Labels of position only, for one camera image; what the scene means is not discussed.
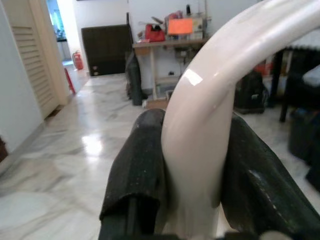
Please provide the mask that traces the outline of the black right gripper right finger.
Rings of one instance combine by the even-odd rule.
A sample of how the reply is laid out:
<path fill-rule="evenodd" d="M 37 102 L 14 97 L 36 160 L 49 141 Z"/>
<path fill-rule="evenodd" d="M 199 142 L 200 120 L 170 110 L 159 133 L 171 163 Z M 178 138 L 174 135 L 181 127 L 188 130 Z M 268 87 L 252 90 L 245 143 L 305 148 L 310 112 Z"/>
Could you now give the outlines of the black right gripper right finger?
<path fill-rule="evenodd" d="M 238 232 L 320 238 L 320 215 L 278 156 L 236 114 L 231 118 L 221 204 L 227 222 Z"/>

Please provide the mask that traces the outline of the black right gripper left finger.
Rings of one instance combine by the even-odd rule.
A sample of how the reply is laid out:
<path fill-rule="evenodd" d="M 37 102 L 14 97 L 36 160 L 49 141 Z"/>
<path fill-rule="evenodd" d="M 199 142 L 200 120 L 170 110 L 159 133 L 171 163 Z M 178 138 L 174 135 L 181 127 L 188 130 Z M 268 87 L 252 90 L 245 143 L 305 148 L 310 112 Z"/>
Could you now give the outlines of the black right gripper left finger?
<path fill-rule="evenodd" d="M 108 176 L 99 215 L 100 240 L 170 240 L 163 233 L 168 191 L 161 135 L 165 111 L 136 119 Z"/>

